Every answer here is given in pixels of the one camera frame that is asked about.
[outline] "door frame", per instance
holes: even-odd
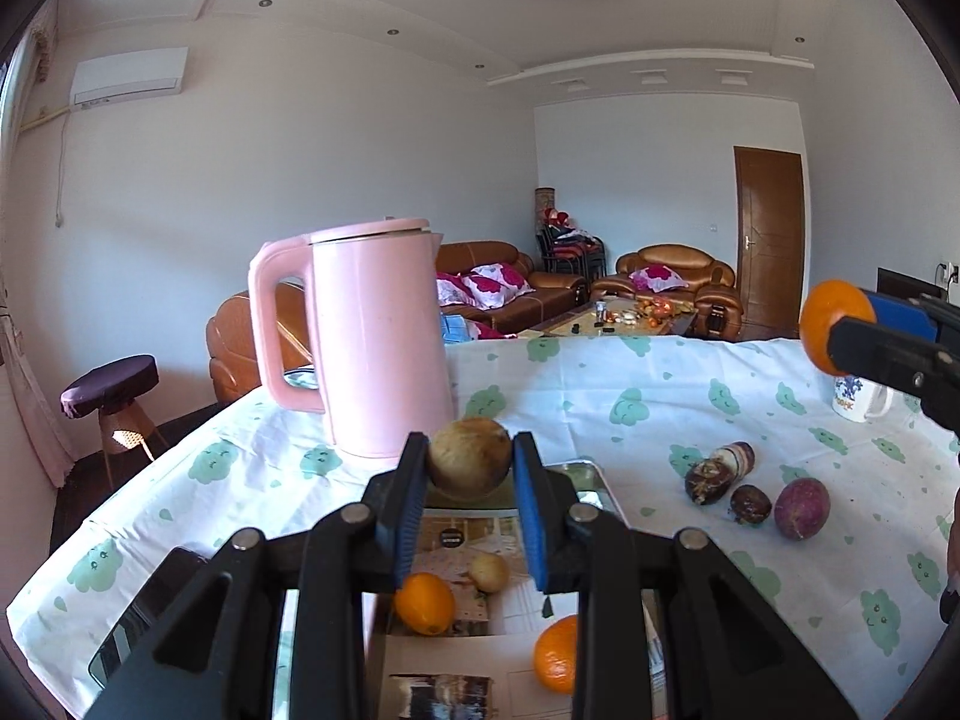
[[[760,148],[759,146],[734,146],[733,147],[733,181],[736,186],[736,290],[740,295],[740,300],[744,307],[744,322],[750,322],[747,316],[748,300],[743,295],[743,282],[740,275],[743,272],[743,254],[744,254],[744,230],[743,230],[743,199],[740,191],[740,165],[737,160],[738,151],[773,151],[779,154],[795,154],[800,157],[800,179],[803,184],[803,206],[800,209],[802,214],[803,228],[803,269],[800,272],[800,306],[806,300],[806,294],[810,288],[810,178],[808,174],[808,165],[806,165],[806,144],[799,151],[792,151],[789,148]]]

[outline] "brown leather sofa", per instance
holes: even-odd
[[[513,266],[523,274],[534,292],[520,295],[503,308],[489,311],[472,306],[445,306],[441,310],[445,314],[460,314],[474,322],[483,322],[501,333],[518,333],[575,308],[587,297],[587,281],[583,276],[534,271],[530,257],[502,241],[444,244],[437,255],[437,271],[442,274],[465,274],[478,265],[493,263]]]
[[[645,290],[637,290],[629,278],[632,272],[648,265],[666,265],[677,271],[689,284],[685,290],[669,290],[661,295],[689,300],[696,306],[693,335],[736,341],[743,325],[743,303],[734,288],[736,274],[727,263],[714,259],[699,248],[659,244],[624,254],[616,261],[616,275],[593,282],[590,297],[599,300],[604,295],[620,295],[621,298],[653,295]]]
[[[437,269],[445,274],[462,274],[474,266],[497,262],[510,263],[524,274],[536,291],[493,311],[481,311],[472,306],[448,306],[442,309],[443,312],[485,322],[501,333],[515,333],[563,314],[586,297],[587,282],[582,276],[534,271],[530,258],[505,242],[442,245],[437,256]],[[301,287],[277,285],[277,329],[284,369],[312,365]],[[227,298],[217,309],[206,324],[206,348],[210,352],[210,378],[218,401],[232,403],[260,386],[247,293]]]

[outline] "pink electric kettle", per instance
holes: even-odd
[[[435,259],[443,236],[388,218],[264,245],[250,264],[260,379],[285,409],[326,413],[350,459],[395,463],[411,431],[453,420]],[[318,389],[283,378],[275,288],[304,282]]]

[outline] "black round label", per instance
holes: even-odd
[[[456,547],[461,546],[466,539],[464,538],[463,533],[458,531],[456,528],[447,528],[446,530],[440,531],[440,546],[445,546],[448,549],[455,549]]]

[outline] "orange fruit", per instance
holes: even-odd
[[[453,591],[433,574],[410,574],[394,594],[394,608],[408,627],[426,637],[442,634],[456,611]]]
[[[843,317],[863,319],[864,322],[877,321],[877,314],[863,290],[839,279],[823,281],[810,290],[806,303],[803,303],[803,311],[800,311],[803,351],[813,365],[832,376],[844,375],[827,354],[830,329]]]
[[[546,629],[534,645],[534,672],[545,688],[573,694],[577,676],[577,615],[564,617]]]

